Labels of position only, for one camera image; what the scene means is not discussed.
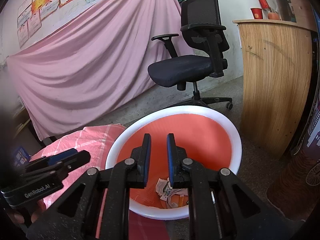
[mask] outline wood grain panel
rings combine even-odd
[[[241,131],[280,158],[308,95],[310,31],[290,25],[240,23],[244,61]]]
[[[289,21],[282,21],[282,20],[269,20],[269,19],[246,19],[246,20],[234,20],[232,21],[233,23],[274,23],[274,24],[281,24],[281,25],[290,25],[290,26],[295,26],[297,28],[302,28],[302,29],[307,29],[307,30],[312,30],[312,31],[317,31],[316,29],[309,29],[305,25],[300,25],[299,23],[294,23],[294,22],[289,22]]]

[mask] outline pink bedsheet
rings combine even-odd
[[[102,0],[8,68],[40,140],[81,127],[154,85],[147,68],[169,58],[151,37],[180,33],[177,0]],[[193,54],[183,37],[178,55]]]
[[[46,206],[49,207],[88,168],[96,167],[99,170],[104,170],[109,150],[124,130],[125,127],[120,124],[85,127],[81,131],[62,137],[35,154],[31,160],[36,160],[42,156],[56,155],[71,148],[78,151],[86,150],[91,155],[89,163],[69,173],[69,176],[63,181],[63,189],[44,198]],[[100,212],[99,217],[101,222],[102,212]],[[169,240],[169,236],[164,221],[148,219],[130,211],[129,239]]]

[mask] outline red cup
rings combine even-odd
[[[251,11],[255,19],[260,19],[260,20],[263,19],[261,8],[251,8]]]

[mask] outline human hand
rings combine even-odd
[[[40,217],[40,215],[46,210],[46,206],[45,206],[43,199],[38,200],[37,204],[38,204],[38,208],[31,215],[31,222],[32,223],[34,223]],[[10,210],[10,211],[7,211],[7,213],[13,223],[18,223],[18,224],[24,223],[24,218],[19,212],[17,212],[17,211],[12,212],[12,210]]]

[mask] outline office chair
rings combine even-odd
[[[177,85],[180,91],[186,90],[187,82],[193,83],[193,97],[172,106],[204,106],[219,102],[228,102],[227,109],[232,108],[232,98],[201,98],[197,82],[207,76],[219,78],[224,76],[223,70],[228,62],[223,52],[229,44],[224,36],[225,26],[221,25],[218,0],[186,0],[181,5],[181,32],[184,40],[194,49],[206,52],[209,57],[185,55],[178,57],[172,38],[179,34],[165,34],[152,37],[160,40],[169,51],[170,59],[151,64],[148,73],[151,79],[162,87]]]

